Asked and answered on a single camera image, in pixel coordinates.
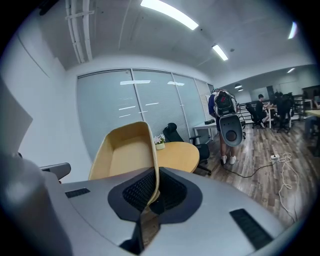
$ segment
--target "white cable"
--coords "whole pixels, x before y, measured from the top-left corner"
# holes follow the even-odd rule
[[[298,216],[297,216],[297,212],[296,212],[296,194],[294,194],[294,197],[293,197],[293,198],[294,198],[293,209],[294,209],[295,218],[292,216],[293,213],[292,213],[291,211],[289,211],[289,210],[285,207],[284,203],[283,203],[282,200],[281,200],[281,195],[280,195],[281,190],[282,190],[283,187],[286,187],[288,190],[291,190],[291,189],[292,189],[292,186],[291,186],[290,184],[285,183],[285,177],[284,177],[285,165],[287,165],[288,167],[290,167],[290,169],[291,169],[291,170],[295,173],[295,175],[297,176],[297,179],[298,179],[298,180],[297,180],[297,184],[296,184],[296,185],[297,185],[297,188],[296,188],[295,193],[297,193],[297,191],[298,191],[298,189],[299,189],[299,182],[300,182],[299,175],[298,175],[298,173],[292,168],[292,166],[288,164],[289,162],[291,162],[291,153],[286,152],[286,153],[284,153],[284,154],[282,155],[282,158],[279,158],[278,160],[272,160],[272,159],[270,158],[270,160],[271,160],[272,162],[284,163],[283,166],[282,166],[282,172],[281,172],[282,185],[281,185],[281,188],[280,188],[278,194],[279,194],[279,197],[280,197],[280,203],[281,203],[282,207],[286,210],[286,212],[288,213],[288,215],[293,219],[293,222],[296,222],[296,221],[298,220]]]

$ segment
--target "office chair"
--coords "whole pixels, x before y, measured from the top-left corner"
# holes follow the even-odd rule
[[[287,98],[284,99],[280,106],[277,106],[277,112],[278,112],[278,120],[279,120],[279,127],[276,131],[279,133],[281,130],[286,130],[286,133],[288,134],[290,131],[290,127],[287,127],[286,124],[289,124],[291,115],[290,115],[290,109],[292,108],[293,103],[292,101]]]
[[[260,126],[262,129],[262,118],[260,118],[257,115],[257,112],[255,111],[255,109],[252,107],[252,105],[250,103],[245,104],[245,108],[246,110],[248,110],[248,112],[251,114],[251,120],[253,121],[252,124],[252,129],[254,129],[256,126]]]
[[[180,137],[179,133],[177,132],[177,125],[173,122],[168,123],[168,126],[163,130],[163,134],[167,142],[184,142],[184,140]],[[199,137],[201,136],[200,135],[193,136],[193,137],[190,137],[189,139],[192,140],[192,144],[196,146],[196,148],[199,150],[200,161],[197,167],[207,171],[208,176],[210,176],[212,171],[200,165],[200,162],[204,162],[205,164],[208,163],[207,159],[210,156],[209,147],[207,144],[196,145],[196,138],[199,138]]]

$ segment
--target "fluorescent light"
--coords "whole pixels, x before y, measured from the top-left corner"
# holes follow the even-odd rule
[[[197,23],[195,23],[191,18],[189,18],[181,11],[159,0],[143,0],[141,2],[141,6],[168,15],[171,18],[177,20],[178,22],[181,22],[183,25],[187,26],[191,30],[194,30],[196,27],[199,26]]]
[[[297,23],[295,22],[292,22],[292,27],[291,27],[291,31],[290,31],[290,34],[289,34],[289,37],[288,39],[292,39],[295,37],[296,33],[297,33]]]
[[[219,54],[221,59],[223,59],[224,61],[228,59],[227,55],[225,55],[224,51],[220,48],[219,45],[216,44],[215,46],[212,47],[212,49],[214,49],[216,53]]]
[[[149,105],[156,105],[156,104],[159,104],[159,102],[157,102],[157,103],[149,103],[149,104],[145,104],[145,105],[149,106]]]
[[[127,116],[131,116],[131,114],[125,114],[125,115],[119,116],[119,118],[123,118],[123,117],[127,117]]]
[[[149,84],[151,80],[130,80],[130,81],[121,81],[120,85],[133,85],[133,84]]]
[[[183,82],[168,82],[168,85],[177,85],[177,86],[184,86],[185,84]]]
[[[127,110],[127,109],[132,109],[135,108],[136,106],[127,106],[127,107],[123,107],[123,108],[119,108],[119,110]]]

